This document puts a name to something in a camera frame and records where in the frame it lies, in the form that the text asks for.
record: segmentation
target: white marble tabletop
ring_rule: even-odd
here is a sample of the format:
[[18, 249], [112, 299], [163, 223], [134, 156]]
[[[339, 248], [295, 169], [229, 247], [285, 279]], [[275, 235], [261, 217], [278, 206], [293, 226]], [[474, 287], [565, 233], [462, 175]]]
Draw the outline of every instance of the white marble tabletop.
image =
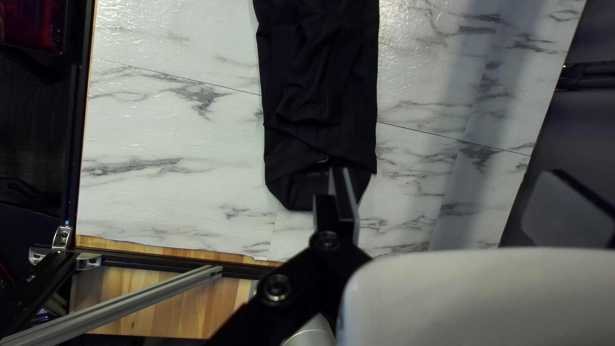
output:
[[[496, 246], [583, 0], [381, 0], [370, 255]], [[77, 233], [286, 260], [250, 0], [98, 0]]]

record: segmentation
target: screw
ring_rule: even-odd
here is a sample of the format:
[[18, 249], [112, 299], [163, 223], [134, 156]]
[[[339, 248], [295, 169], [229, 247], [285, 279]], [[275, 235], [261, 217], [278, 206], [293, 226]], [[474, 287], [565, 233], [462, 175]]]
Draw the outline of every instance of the screw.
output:
[[290, 282], [286, 275], [275, 274], [267, 278], [263, 286], [264, 295], [273, 302], [279, 302], [290, 295]]
[[331, 231], [318, 232], [314, 242], [323, 251], [335, 251], [339, 247], [338, 235]]

